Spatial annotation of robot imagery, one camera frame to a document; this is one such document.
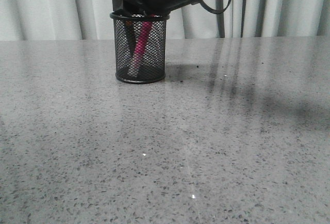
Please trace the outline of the pink marker pen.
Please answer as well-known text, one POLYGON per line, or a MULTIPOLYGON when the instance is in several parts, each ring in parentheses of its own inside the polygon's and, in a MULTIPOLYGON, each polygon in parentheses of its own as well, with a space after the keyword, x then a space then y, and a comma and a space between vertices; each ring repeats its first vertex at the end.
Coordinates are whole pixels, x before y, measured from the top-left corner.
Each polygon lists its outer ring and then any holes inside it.
POLYGON ((140 29, 139 37, 135 47, 135 52, 127 72, 130 77, 136 78, 138 76, 152 26, 153 22, 142 23, 142 27, 140 29))

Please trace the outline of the black mesh pen bin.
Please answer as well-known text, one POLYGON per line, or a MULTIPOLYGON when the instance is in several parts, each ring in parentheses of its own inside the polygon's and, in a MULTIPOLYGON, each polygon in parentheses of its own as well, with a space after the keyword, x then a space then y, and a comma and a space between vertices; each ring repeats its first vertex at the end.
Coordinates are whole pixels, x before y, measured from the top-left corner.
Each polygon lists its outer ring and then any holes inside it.
POLYGON ((168 15, 110 14, 114 26, 116 79, 146 84, 165 78, 168 15))

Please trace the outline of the grey curtain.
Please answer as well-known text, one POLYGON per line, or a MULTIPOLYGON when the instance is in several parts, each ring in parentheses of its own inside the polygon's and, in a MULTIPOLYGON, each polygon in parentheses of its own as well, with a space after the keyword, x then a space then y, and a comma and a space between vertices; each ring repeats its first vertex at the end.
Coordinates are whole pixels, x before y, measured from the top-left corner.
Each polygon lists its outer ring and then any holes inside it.
MULTIPOLYGON (((1 40, 113 38, 112 0, 1 0, 1 40)), ((204 0, 171 13, 169 39, 329 35, 329 0, 204 0)))

